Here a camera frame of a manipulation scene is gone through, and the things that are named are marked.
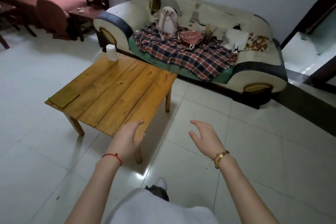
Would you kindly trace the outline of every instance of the red string bracelet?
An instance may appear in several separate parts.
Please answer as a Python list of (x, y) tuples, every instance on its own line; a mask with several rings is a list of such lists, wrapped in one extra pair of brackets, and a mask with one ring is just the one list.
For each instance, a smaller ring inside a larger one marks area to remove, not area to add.
[(117, 159), (119, 159), (120, 166), (123, 164), (123, 162), (121, 161), (121, 159), (118, 157), (118, 154), (117, 154), (117, 153), (116, 153), (116, 154), (107, 153), (107, 154), (104, 154), (103, 157), (106, 156), (106, 155), (111, 155), (111, 156), (114, 156), (114, 157), (116, 157)]

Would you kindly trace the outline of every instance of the white paper cup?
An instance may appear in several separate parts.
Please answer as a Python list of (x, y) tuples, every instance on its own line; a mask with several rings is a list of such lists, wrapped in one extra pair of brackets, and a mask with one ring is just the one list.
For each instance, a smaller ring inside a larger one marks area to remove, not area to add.
[(106, 46), (106, 55), (107, 58), (111, 61), (117, 61), (118, 55), (117, 55), (117, 49), (115, 45), (107, 45)]

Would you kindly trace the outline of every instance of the bangle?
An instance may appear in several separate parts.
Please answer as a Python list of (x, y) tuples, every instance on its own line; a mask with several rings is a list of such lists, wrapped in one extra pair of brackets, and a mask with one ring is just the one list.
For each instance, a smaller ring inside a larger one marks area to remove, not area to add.
[(111, 156), (114, 156), (114, 157), (116, 157), (117, 159), (119, 159), (120, 166), (123, 164), (123, 162), (121, 161), (121, 159), (118, 157), (118, 154), (117, 154), (117, 153), (116, 153), (116, 154), (107, 153), (107, 154), (104, 154), (103, 157), (106, 156), (106, 155), (111, 155)]
[(225, 154), (227, 154), (227, 153), (230, 153), (228, 150), (226, 150), (226, 151), (224, 151), (224, 152), (221, 152), (221, 153), (217, 153), (216, 154), (216, 157), (213, 159), (213, 162), (215, 163), (215, 168), (216, 169), (218, 169), (219, 167), (218, 167), (218, 164), (219, 164), (219, 162), (220, 162), (220, 160), (224, 157), (224, 155)]

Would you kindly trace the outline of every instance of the human arm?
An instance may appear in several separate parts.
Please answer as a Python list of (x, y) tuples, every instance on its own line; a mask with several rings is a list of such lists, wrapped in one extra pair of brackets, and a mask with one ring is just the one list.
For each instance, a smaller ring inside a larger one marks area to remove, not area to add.
[[(107, 154), (118, 154), (124, 161), (131, 157), (140, 146), (145, 134), (134, 141), (137, 128), (143, 122), (124, 125), (108, 147)], [(96, 164), (93, 175), (84, 188), (65, 224), (99, 224), (102, 221), (107, 198), (120, 162), (115, 156), (107, 155)]]
[[(196, 125), (201, 138), (192, 131), (189, 131), (189, 135), (201, 153), (213, 159), (217, 153), (226, 150), (210, 124), (196, 120), (191, 120), (191, 123)], [(236, 159), (232, 155), (225, 154), (218, 166), (242, 223), (279, 224), (243, 174)]]

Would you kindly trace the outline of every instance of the dark pants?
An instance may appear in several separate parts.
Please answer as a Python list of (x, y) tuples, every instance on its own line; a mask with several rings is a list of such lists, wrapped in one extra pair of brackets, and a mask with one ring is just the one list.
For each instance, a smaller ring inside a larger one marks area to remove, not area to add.
[(169, 202), (169, 197), (165, 189), (155, 185), (152, 185), (150, 188), (146, 186), (145, 189), (148, 190), (153, 195)]

